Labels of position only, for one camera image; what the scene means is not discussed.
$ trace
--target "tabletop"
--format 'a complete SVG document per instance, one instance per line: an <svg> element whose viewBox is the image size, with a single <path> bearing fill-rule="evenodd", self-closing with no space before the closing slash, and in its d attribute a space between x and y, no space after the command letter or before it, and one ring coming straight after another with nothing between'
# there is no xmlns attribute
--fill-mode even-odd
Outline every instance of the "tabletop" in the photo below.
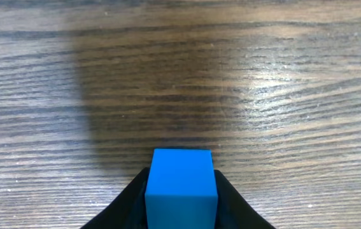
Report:
<svg viewBox="0 0 361 229"><path fill-rule="evenodd" d="M0 228L79 228L164 147L361 228L361 1L0 0Z"/></svg>

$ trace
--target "black object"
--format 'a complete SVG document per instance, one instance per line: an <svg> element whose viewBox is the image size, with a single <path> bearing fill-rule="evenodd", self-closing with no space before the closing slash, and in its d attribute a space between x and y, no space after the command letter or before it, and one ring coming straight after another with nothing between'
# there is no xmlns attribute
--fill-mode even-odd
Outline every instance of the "black object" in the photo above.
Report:
<svg viewBox="0 0 361 229"><path fill-rule="evenodd" d="M145 191L149 168L144 168L112 201L82 229L147 229ZM275 229L245 201L219 171L214 171L218 192L215 229Z"/></svg>

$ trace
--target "cube front face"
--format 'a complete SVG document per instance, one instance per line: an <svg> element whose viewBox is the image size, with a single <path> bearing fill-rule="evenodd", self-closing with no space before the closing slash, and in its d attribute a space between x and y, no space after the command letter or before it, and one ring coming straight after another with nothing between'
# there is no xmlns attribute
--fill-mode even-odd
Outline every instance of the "cube front face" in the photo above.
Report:
<svg viewBox="0 0 361 229"><path fill-rule="evenodd" d="M145 202L149 229L213 229L218 195L211 151L156 149Z"/></svg>

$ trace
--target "cube top face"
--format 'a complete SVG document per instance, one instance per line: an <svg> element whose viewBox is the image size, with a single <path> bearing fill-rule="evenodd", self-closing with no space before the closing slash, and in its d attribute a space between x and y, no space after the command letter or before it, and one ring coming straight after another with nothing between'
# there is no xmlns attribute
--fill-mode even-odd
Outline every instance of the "cube top face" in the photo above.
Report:
<svg viewBox="0 0 361 229"><path fill-rule="evenodd" d="M217 197L209 149L155 149L145 195Z"/></svg>

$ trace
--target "blue block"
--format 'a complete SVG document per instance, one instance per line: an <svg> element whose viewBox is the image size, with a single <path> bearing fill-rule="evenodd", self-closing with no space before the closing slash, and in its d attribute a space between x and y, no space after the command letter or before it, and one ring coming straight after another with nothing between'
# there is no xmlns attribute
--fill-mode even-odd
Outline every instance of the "blue block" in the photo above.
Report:
<svg viewBox="0 0 361 229"><path fill-rule="evenodd" d="M217 188L208 149L155 149L145 193L149 229L214 229Z"/></svg>

